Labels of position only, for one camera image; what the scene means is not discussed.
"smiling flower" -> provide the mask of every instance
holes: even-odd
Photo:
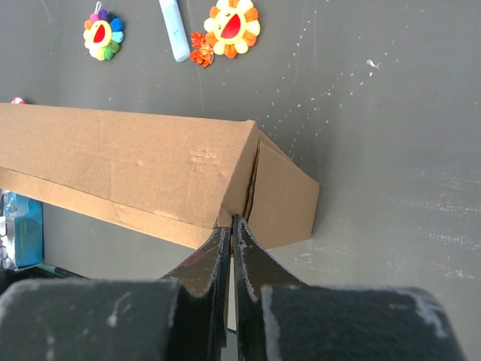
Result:
[[[219,0],[204,22],[205,40],[215,54],[233,59],[256,43],[261,31],[258,18],[250,0]]]
[[[123,21],[114,13],[102,9],[90,16],[84,24],[85,47],[97,60],[110,60],[120,50],[123,41]]]

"dark gray surface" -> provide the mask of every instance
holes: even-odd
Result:
[[[202,30],[212,5],[181,2],[189,31]],[[313,240],[275,257],[312,284],[423,287],[446,307],[467,355],[479,359],[481,3],[256,5],[258,44],[203,70],[175,63],[155,0],[104,2],[127,24],[121,52],[106,63],[83,48],[93,0],[2,2],[0,99],[258,120],[324,185]],[[74,272],[151,278],[189,254],[55,208],[45,217],[47,260],[90,251]],[[118,244],[132,245],[109,255]]]

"blue container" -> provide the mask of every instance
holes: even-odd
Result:
[[[42,203],[8,192],[2,195],[1,204],[6,234],[1,237],[0,271],[2,268],[15,270],[41,263],[44,258]]]

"chalk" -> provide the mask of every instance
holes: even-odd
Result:
[[[189,58],[190,47],[177,0],[159,0],[159,4],[164,16],[174,59],[176,62],[184,62]]]

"cardboard box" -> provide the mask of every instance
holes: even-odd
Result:
[[[319,193],[255,122],[0,105],[0,188],[187,247],[244,215],[310,237]]]

